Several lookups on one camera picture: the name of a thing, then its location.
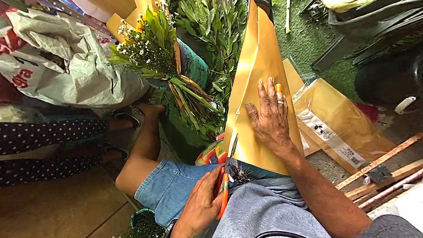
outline scissors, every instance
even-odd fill
[[[226,209],[226,206],[228,205],[228,197],[229,197],[229,163],[231,161],[231,159],[233,159],[233,155],[235,154],[235,149],[236,149],[236,144],[238,142],[238,134],[236,134],[235,136],[235,140],[233,141],[232,144],[232,149],[231,149],[231,154],[229,155],[229,157],[226,158],[226,162],[225,162],[225,168],[222,168],[222,171],[220,172],[220,176],[219,176],[219,184],[218,184],[218,188],[219,192],[217,194],[219,194],[220,192],[223,192],[223,199],[222,199],[222,207],[220,208],[220,213],[217,216],[218,219],[222,218],[223,216],[223,212]]]

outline denim shorts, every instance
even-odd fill
[[[256,179],[283,176],[241,161],[238,164],[242,168],[250,167]],[[134,198],[143,206],[154,210],[157,224],[166,228],[181,215],[196,182],[216,166],[217,164],[191,166],[161,161],[140,185]]]

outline flower bouquet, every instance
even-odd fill
[[[197,130],[202,130],[204,127],[199,123],[209,121],[215,113],[223,114],[223,109],[213,106],[216,104],[212,103],[211,96],[194,81],[179,74],[174,50],[174,16],[165,13],[165,6],[158,9],[157,13],[147,9],[145,15],[140,15],[136,29],[121,21],[118,33],[124,35],[125,42],[110,47],[113,56],[109,60],[138,72],[141,77],[166,80],[182,116],[189,118]]]

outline bucket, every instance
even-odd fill
[[[179,52],[181,53],[181,75],[187,76],[189,79],[205,89],[207,78],[210,71],[204,60],[198,56],[189,46],[177,39]],[[167,80],[159,78],[145,78],[147,82],[160,90],[169,91],[169,83]]]

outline forearm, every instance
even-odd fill
[[[295,148],[282,156],[307,206],[332,237],[356,237],[371,220]]]

